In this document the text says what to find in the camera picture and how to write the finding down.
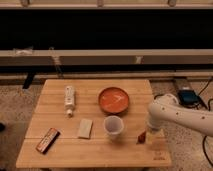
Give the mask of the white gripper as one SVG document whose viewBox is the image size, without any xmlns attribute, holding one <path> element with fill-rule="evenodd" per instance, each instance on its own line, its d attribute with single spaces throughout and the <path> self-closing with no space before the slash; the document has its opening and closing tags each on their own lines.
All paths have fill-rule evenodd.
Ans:
<svg viewBox="0 0 213 171">
<path fill-rule="evenodd" d="M 146 143 L 153 144 L 157 142 L 160 138 L 160 130 L 153 128 L 150 123 L 146 126 Z"/>
</svg>

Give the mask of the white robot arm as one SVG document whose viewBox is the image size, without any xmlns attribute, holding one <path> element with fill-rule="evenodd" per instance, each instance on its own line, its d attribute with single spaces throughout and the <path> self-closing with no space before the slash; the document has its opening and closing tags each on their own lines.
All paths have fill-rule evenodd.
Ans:
<svg viewBox="0 0 213 171">
<path fill-rule="evenodd" d="M 159 130 L 169 121 L 213 137 L 213 112 L 182 107 L 173 94 L 165 94 L 148 105 L 147 126 Z"/>
</svg>

